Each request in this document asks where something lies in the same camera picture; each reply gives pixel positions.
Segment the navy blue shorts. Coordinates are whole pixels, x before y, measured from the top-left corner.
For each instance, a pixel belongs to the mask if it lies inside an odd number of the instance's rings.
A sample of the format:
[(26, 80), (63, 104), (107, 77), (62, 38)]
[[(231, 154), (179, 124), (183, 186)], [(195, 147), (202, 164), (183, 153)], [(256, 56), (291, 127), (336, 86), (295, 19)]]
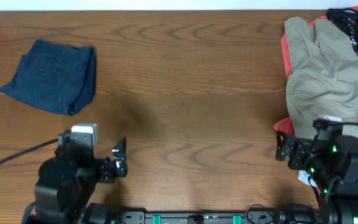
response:
[(40, 110), (74, 116), (92, 102), (95, 89), (94, 47), (36, 40), (0, 92)]

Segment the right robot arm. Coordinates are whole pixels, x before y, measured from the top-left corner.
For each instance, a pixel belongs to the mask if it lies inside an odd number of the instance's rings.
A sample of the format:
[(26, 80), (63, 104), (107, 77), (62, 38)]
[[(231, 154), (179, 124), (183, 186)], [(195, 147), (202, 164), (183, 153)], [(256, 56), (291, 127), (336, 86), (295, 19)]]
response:
[(276, 159), (306, 171), (319, 188), (324, 223), (358, 223), (358, 138), (319, 131), (314, 139), (277, 132)]

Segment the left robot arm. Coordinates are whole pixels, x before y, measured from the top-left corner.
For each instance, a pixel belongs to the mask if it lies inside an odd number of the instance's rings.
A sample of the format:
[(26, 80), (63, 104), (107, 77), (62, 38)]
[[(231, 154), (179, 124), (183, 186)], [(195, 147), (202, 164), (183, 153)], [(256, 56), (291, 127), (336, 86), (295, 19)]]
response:
[(55, 157), (40, 166), (35, 202), (25, 209), (22, 222), (119, 223), (115, 209), (88, 201), (98, 183), (112, 184), (127, 175), (126, 143), (122, 138), (112, 157), (97, 159), (90, 134), (59, 136)]

